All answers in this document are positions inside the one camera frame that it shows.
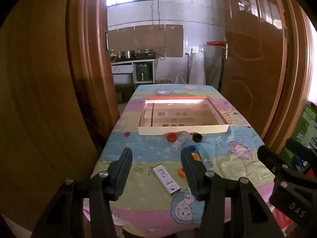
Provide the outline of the wooden door frame left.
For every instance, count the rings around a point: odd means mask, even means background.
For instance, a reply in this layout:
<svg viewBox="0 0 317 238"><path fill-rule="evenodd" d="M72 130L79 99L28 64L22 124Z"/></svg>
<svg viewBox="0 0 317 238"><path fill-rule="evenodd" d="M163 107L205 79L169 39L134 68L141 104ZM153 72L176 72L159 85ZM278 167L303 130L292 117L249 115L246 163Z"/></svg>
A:
<svg viewBox="0 0 317 238"><path fill-rule="evenodd" d="M119 118L110 52L106 0L67 0L67 53L76 98L98 152Z"/></svg>

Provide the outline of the cardboard sheet on wall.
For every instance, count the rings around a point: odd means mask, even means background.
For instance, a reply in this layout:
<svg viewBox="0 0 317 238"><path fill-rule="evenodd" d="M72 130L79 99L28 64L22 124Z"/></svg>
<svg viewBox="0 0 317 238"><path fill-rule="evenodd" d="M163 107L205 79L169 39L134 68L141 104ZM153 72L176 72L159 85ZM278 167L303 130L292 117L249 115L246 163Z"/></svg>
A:
<svg viewBox="0 0 317 238"><path fill-rule="evenodd" d="M140 25L110 30L109 49L114 51L153 50L170 58L183 56L183 25Z"/></svg>

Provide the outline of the blue bottle cap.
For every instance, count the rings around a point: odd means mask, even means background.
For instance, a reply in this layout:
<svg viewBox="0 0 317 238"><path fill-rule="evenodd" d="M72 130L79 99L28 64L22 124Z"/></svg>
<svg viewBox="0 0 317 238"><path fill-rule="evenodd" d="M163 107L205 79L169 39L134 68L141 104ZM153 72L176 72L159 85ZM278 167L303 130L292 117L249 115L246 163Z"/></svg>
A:
<svg viewBox="0 0 317 238"><path fill-rule="evenodd" d="M191 151L191 153L196 153L197 147L194 145L188 145L187 148Z"/></svg>

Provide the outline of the plain orange bottle cap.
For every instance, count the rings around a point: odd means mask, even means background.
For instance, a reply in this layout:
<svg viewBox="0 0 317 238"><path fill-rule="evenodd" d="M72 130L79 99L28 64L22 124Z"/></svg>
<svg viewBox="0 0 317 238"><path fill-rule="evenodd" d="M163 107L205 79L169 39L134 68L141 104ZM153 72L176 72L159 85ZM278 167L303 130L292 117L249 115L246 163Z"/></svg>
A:
<svg viewBox="0 0 317 238"><path fill-rule="evenodd" d="M193 158L196 160L196 161L200 161L201 159L200 159L200 156L198 155L198 154L196 154L196 153L192 153L192 156L193 156Z"/></svg>

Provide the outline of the white kitchen counter cabinet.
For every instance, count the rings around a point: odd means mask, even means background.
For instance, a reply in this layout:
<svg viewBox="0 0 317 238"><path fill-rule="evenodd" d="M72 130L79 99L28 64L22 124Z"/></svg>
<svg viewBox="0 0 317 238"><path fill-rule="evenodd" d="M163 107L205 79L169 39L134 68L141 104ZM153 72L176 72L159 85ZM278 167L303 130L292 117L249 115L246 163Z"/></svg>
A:
<svg viewBox="0 0 317 238"><path fill-rule="evenodd" d="M149 68L148 80L137 77L137 66L146 65ZM113 80L116 85L141 85L155 84L156 66L158 59L141 59L130 61L119 61L111 63Z"/></svg>

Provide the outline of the shallow cardboard tray box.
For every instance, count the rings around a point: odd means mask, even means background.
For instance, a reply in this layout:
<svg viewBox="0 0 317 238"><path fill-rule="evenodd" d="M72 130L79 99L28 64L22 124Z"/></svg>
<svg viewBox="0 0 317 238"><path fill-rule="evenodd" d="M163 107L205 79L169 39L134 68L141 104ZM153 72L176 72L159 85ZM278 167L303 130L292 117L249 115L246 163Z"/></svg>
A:
<svg viewBox="0 0 317 238"><path fill-rule="evenodd" d="M208 97L147 97L143 103L140 135L167 133L225 133L228 121Z"/></svg>

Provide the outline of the dark green air fryer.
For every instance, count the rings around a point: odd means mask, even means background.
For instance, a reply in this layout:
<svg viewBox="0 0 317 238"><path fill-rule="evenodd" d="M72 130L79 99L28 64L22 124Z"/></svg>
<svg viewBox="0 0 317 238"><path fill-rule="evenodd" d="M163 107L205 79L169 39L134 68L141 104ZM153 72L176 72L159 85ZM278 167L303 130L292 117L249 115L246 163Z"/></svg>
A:
<svg viewBox="0 0 317 238"><path fill-rule="evenodd" d="M148 81L150 78L148 66L145 63L137 64L136 75L137 81Z"/></svg>

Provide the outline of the red bottle cap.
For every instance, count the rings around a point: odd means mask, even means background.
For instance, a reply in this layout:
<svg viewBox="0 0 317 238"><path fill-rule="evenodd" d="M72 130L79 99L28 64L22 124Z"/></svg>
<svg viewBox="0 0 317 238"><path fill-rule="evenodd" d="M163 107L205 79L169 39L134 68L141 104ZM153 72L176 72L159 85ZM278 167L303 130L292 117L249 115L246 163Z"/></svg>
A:
<svg viewBox="0 0 317 238"><path fill-rule="evenodd" d="M169 142L175 142L177 140L177 134L174 132L167 133L166 140Z"/></svg>

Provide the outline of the steel cooking pot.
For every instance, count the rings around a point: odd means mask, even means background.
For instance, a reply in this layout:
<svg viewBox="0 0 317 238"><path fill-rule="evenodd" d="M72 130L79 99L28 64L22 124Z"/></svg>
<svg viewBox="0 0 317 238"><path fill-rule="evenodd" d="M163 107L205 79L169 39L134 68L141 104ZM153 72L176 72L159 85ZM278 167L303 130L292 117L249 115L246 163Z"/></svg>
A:
<svg viewBox="0 0 317 238"><path fill-rule="evenodd" d="M133 50L124 51L123 54L127 60L133 60L135 58L135 51Z"/></svg>

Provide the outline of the rolled clear plastic sheet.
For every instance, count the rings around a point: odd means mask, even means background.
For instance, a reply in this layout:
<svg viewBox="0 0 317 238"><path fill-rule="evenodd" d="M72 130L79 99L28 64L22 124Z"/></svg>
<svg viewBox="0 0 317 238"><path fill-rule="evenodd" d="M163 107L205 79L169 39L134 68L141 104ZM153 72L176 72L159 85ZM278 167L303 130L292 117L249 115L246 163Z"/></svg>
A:
<svg viewBox="0 0 317 238"><path fill-rule="evenodd" d="M218 89L221 52L213 48L193 53L189 57L189 84L210 85Z"/></svg>

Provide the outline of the light blue slim box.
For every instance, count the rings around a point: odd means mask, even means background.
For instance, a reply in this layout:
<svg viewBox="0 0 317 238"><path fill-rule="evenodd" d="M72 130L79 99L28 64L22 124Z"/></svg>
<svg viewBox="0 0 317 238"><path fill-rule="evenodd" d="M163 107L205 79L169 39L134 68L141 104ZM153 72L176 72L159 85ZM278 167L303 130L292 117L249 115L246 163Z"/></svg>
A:
<svg viewBox="0 0 317 238"><path fill-rule="evenodd" d="M210 157L202 145L197 146L197 151L198 151L198 154L203 162L211 163Z"/></svg>

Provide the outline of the black bottle cap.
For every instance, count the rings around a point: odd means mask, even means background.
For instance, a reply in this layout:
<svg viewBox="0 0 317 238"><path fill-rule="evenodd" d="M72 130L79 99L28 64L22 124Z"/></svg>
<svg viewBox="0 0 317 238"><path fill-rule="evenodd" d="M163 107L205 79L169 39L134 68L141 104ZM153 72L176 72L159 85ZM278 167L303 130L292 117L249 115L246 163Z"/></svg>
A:
<svg viewBox="0 0 317 238"><path fill-rule="evenodd" d="M194 133L192 135L192 140L196 143L199 143L202 141L202 135L200 133Z"/></svg>

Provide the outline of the black gas stove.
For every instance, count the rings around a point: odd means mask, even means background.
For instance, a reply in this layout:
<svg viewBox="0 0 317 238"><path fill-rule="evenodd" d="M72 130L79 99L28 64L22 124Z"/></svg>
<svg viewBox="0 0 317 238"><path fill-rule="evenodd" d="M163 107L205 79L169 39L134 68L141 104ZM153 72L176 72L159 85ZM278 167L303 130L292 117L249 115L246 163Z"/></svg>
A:
<svg viewBox="0 0 317 238"><path fill-rule="evenodd" d="M135 52L135 58L137 60L141 59L155 59L156 58L156 52L150 49L147 50L140 50Z"/></svg>

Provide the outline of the white Hello Kitty box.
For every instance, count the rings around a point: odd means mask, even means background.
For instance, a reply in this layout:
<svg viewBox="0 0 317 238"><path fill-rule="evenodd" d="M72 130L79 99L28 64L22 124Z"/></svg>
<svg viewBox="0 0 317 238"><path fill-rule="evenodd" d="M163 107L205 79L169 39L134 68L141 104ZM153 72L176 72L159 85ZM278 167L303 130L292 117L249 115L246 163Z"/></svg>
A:
<svg viewBox="0 0 317 238"><path fill-rule="evenodd" d="M160 164L154 167L153 172L169 195L173 195L180 191L180 186L175 182L163 165Z"/></svg>

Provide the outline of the orange cap with label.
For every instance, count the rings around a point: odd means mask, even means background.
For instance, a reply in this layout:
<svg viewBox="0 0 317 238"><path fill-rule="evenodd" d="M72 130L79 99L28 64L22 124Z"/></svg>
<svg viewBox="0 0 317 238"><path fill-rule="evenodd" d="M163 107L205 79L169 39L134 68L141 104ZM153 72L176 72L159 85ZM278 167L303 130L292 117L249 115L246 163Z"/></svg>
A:
<svg viewBox="0 0 317 238"><path fill-rule="evenodd" d="M186 179L186 175L183 168L178 168L178 176L182 179Z"/></svg>

